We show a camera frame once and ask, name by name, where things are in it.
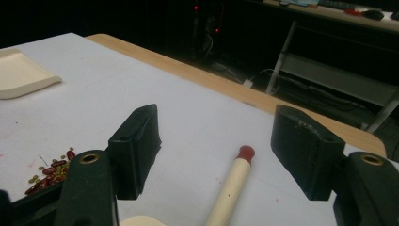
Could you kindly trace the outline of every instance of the white tabletop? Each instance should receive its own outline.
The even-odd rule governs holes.
[[[231,225],[336,225],[334,194],[308,201],[271,151],[272,115],[74,34],[15,48],[63,81],[0,101],[0,188],[13,201],[40,173],[40,156],[104,150],[135,109],[157,104],[162,149],[143,194],[118,202],[120,220],[203,225],[239,148],[250,145],[256,155]]]

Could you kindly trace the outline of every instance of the wooden table edge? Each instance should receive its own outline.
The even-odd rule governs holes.
[[[178,60],[172,59],[144,49],[124,40],[106,34],[96,34],[86,37],[104,47],[112,49],[128,57],[135,58],[165,72],[180,76],[182,79],[202,85],[243,103],[252,105],[269,114],[275,113],[276,105],[288,105],[300,109],[323,124],[327,129],[342,138],[346,143],[364,151],[387,157],[384,143],[373,134],[369,134],[358,128],[335,121],[328,117],[314,113],[302,107],[269,96],[254,89],[244,87],[225,78],[192,67]]]

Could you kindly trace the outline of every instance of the black plastic mount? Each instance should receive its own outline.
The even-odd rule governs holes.
[[[136,109],[106,151],[78,154],[67,179],[11,203],[0,190],[1,225],[119,225],[116,197],[135,200],[161,146],[156,105]]]
[[[333,165],[343,155],[344,141],[302,111],[278,105],[271,147],[312,201],[327,201]]]
[[[271,138],[273,153],[311,201],[337,194],[340,226],[399,225],[399,172],[366,152],[343,155],[344,142],[295,108],[278,105]]]

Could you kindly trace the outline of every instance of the beige foam block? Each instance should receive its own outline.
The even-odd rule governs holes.
[[[166,226],[161,221],[148,216],[134,216],[124,220],[120,226]]]
[[[18,49],[0,51],[0,99],[19,97],[61,80]]]

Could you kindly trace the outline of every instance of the red tip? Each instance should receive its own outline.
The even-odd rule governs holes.
[[[253,156],[255,156],[255,151],[253,150],[253,148],[245,145],[240,148],[240,153],[237,155],[237,158],[245,159],[250,164]]]

